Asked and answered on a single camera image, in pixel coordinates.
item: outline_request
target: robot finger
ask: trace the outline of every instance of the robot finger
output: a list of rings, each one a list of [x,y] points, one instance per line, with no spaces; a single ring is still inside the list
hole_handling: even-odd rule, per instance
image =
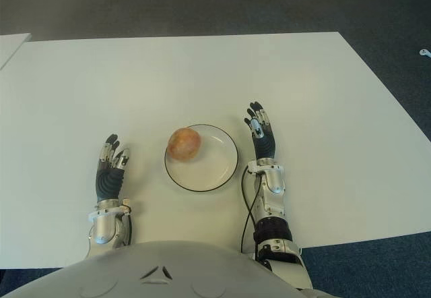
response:
[[[247,113],[250,115],[251,119],[256,118],[256,113],[254,111],[252,111],[251,109],[247,108]]]
[[[117,138],[118,136],[116,134],[111,134],[103,144],[99,156],[99,164],[97,168],[98,171],[102,169],[107,169],[110,166],[112,145],[115,143]]]
[[[259,120],[259,123],[260,124],[265,124],[265,118],[262,115],[263,108],[262,108],[261,104],[259,104],[257,101],[251,102],[250,103],[250,107],[252,108],[252,110],[255,111],[256,117]]]
[[[128,148],[125,148],[123,151],[119,152],[115,156],[115,168],[120,170],[126,169],[126,164],[129,161],[130,157],[130,150]]]
[[[244,122],[247,124],[247,126],[251,129],[251,122],[250,119],[244,118]]]
[[[262,123],[265,125],[270,125],[269,118],[262,105],[255,101],[254,106],[252,107],[258,116],[262,119]]]
[[[112,164],[112,161],[114,159],[114,154],[115,154],[115,150],[119,147],[120,145],[120,141],[115,141],[115,143],[112,145],[112,148],[110,149],[110,154],[109,154],[109,162]]]

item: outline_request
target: apple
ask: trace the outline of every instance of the apple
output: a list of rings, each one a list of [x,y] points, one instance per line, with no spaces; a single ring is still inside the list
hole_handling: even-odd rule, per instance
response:
[[[191,160],[201,147],[201,136],[189,127],[176,130],[168,141],[166,151],[171,158],[179,161]]]

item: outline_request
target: plate rim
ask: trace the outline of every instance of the plate rim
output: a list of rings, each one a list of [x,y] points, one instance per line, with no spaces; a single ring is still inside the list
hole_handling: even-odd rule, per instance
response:
[[[236,168],[238,168],[238,161],[239,161],[239,153],[238,153],[238,148],[236,147],[235,141],[232,139],[232,137],[231,137],[231,136],[230,136],[230,135],[229,135],[229,134],[228,134],[224,129],[222,129],[222,128],[220,128],[220,127],[217,127],[217,126],[214,126],[214,125],[211,125],[211,124],[193,124],[193,125],[187,126],[187,128],[191,128],[191,127],[193,127],[193,126],[202,126],[202,125],[217,128],[217,129],[219,129],[220,131],[222,131],[223,133],[225,133],[225,134],[228,136],[228,138],[230,138],[230,140],[232,141],[232,143],[233,143],[233,145],[234,145],[234,147],[235,147],[235,151],[236,151],[236,164],[235,164],[235,168],[234,168],[234,170],[233,170],[232,174],[231,174],[231,175],[229,176],[229,178],[227,178],[227,180],[226,180],[225,182],[223,182],[222,184],[218,185],[218,186],[217,186],[217,187],[215,187],[215,188],[211,188],[211,189],[208,189],[208,190],[193,190],[193,189],[189,189],[189,188],[187,188],[187,187],[185,187],[185,186],[183,186],[183,185],[180,185],[178,182],[176,182],[176,181],[174,180],[174,178],[172,178],[172,175],[170,175],[169,170],[168,170],[168,167],[166,166],[166,154],[167,154],[167,152],[168,152],[168,147],[166,147],[166,149],[165,149],[165,151],[164,151],[164,168],[165,168],[166,172],[168,173],[169,178],[170,178],[173,182],[175,182],[175,184],[176,184],[176,185],[179,185],[179,186],[180,186],[180,187],[182,187],[183,189],[186,189],[186,190],[189,190],[189,191],[193,191],[193,192],[209,192],[209,191],[213,191],[213,190],[215,190],[215,189],[217,189],[217,188],[220,188],[221,186],[225,185],[225,184],[226,184],[229,180],[231,180],[231,178],[234,176],[235,171],[236,171]]]

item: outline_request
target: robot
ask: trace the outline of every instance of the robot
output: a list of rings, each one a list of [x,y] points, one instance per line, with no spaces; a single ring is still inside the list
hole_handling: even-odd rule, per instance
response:
[[[104,143],[96,174],[96,211],[84,261],[16,289],[15,297],[285,297],[334,298],[312,288],[300,249],[293,242],[284,208],[284,168],[274,160],[275,140],[267,113],[258,102],[244,121],[251,131],[256,160],[245,167],[241,191],[251,220],[255,252],[240,252],[188,241],[131,244],[131,208],[119,194],[129,150],[115,156],[117,135]],[[255,177],[248,202],[246,174]]]

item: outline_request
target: black cable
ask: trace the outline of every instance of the black cable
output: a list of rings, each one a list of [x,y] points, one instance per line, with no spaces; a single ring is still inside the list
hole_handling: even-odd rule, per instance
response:
[[[122,206],[124,207],[128,207],[129,209],[129,214],[127,215],[128,219],[129,219],[129,239],[127,240],[127,245],[130,245],[130,243],[132,242],[132,218],[130,216],[130,213],[132,213],[132,208],[128,205],[124,205],[122,204]]]
[[[132,218],[130,217],[130,214],[127,215],[127,218],[129,219],[129,239],[127,241],[127,245],[130,245],[132,242]]]
[[[253,213],[251,212],[251,210],[253,209],[253,206],[255,205],[257,196],[259,195],[259,192],[261,190],[261,185],[262,185],[262,177],[259,175],[259,186],[257,188],[255,198],[253,199],[253,202],[252,202],[251,206],[248,206],[248,202],[247,202],[247,199],[246,199],[246,196],[245,196],[245,191],[244,191],[244,177],[245,177],[245,173],[247,171],[247,168],[248,167],[245,168],[244,172],[242,173],[242,178],[241,178],[242,197],[244,198],[244,203],[245,203],[245,205],[247,207],[247,210],[248,210],[247,218],[245,220],[244,229],[242,230],[241,253],[242,253],[242,246],[243,246],[243,243],[244,243],[244,235],[245,235],[245,231],[246,231],[246,228],[247,228],[248,219],[250,217],[251,217],[251,220],[253,222],[253,227],[255,228],[255,231],[256,231],[256,221],[255,221],[255,218],[254,218]],[[257,243],[255,243],[255,259],[257,260]]]

